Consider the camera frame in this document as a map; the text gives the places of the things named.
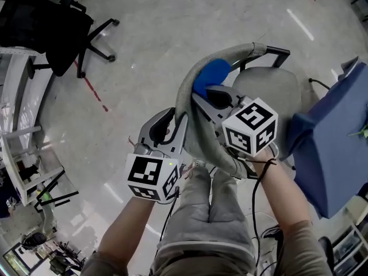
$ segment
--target person's arm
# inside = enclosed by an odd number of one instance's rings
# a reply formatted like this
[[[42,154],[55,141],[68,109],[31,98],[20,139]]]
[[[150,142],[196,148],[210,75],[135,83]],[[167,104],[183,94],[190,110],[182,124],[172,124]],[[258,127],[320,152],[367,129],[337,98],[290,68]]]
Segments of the person's arm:
[[[273,158],[272,152],[266,148],[255,157],[256,161],[266,162]],[[302,221],[311,221],[308,202],[304,193],[296,183],[285,173],[278,160],[271,165],[261,181],[266,197],[271,205],[284,235],[291,226]],[[264,164],[253,163],[258,176],[263,171]]]
[[[255,160],[273,158],[267,148]],[[320,243],[312,232],[311,216],[304,193],[285,173],[277,160],[261,181],[264,192],[282,229],[284,240],[274,276],[332,276]],[[264,164],[254,163],[258,176]]]
[[[104,234],[98,252],[127,266],[150,217],[154,201],[132,197]]]

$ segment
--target black office chair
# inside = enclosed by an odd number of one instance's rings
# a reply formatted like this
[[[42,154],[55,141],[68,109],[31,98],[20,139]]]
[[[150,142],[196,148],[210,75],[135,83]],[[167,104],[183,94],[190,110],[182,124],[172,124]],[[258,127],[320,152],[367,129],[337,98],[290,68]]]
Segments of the black office chair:
[[[87,49],[110,62],[115,61],[114,55],[103,54],[91,41],[109,24],[117,26],[120,22],[111,18],[89,33],[92,23],[86,8],[74,0],[60,0],[59,4],[49,0],[6,0],[0,12],[0,45],[46,52],[48,64],[33,64],[29,59],[27,68],[31,79],[35,70],[44,68],[62,76],[79,54],[76,76],[84,78],[82,64]]]

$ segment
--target chair armrest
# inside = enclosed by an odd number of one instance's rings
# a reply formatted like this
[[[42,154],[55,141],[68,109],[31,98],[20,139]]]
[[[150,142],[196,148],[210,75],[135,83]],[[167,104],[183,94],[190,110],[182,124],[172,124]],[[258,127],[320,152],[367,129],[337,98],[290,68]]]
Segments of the chair armrest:
[[[86,13],[87,8],[85,6],[83,6],[82,4],[78,3],[78,1],[74,1],[74,0],[60,0],[59,2],[61,5],[70,7],[70,6],[74,6],[75,8],[80,9],[83,13]]]

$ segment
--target blue cloth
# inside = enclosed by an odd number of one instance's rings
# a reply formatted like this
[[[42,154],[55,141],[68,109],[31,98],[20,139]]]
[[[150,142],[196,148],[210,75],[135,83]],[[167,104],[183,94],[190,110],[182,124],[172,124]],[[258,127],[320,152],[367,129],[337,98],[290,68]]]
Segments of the blue cloth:
[[[230,64],[224,59],[214,59],[200,72],[193,83],[193,90],[207,99],[206,86],[221,85],[231,70]]]
[[[287,145],[296,183],[316,210],[332,217],[368,181],[368,67],[359,63],[308,114],[295,114]]]

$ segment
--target tiled floor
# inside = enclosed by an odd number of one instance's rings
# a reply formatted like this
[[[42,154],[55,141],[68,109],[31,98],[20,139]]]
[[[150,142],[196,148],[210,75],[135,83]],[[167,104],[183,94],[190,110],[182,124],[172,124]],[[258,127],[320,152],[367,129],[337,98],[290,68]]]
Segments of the tiled floor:
[[[340,63],[356,56],[368,59],[368,37],[350,0],[80,2],[96,25],[110,17],[120,20],[95,42],[117,60],[106,63],[91,55],[85,61],[87,78],[101,102],[83,79],[76,79],[74,65],[56,78],[39,116],[45,133],[39,138],[50,143],[80,191],[72,202],[56,208],[55,216],[60,234],[86,256],[131,196],[121,180],[125,158],[133,150],[128,137],[136,140],[145,121],[174,106],[179,85],[201,58],[257,41],[291,50],[283,68],[298,79],[316,78],[328,85],[341,73]],[[252,187],[252,181],[239,183],[245,214],[251,212]],[[256,205],[257,211],[270,213],[261,190]],[[131,273],[147,273],[168,209],[155,206],[129,265]],[[274,224],[262,214],[258,217],[260,229]]]

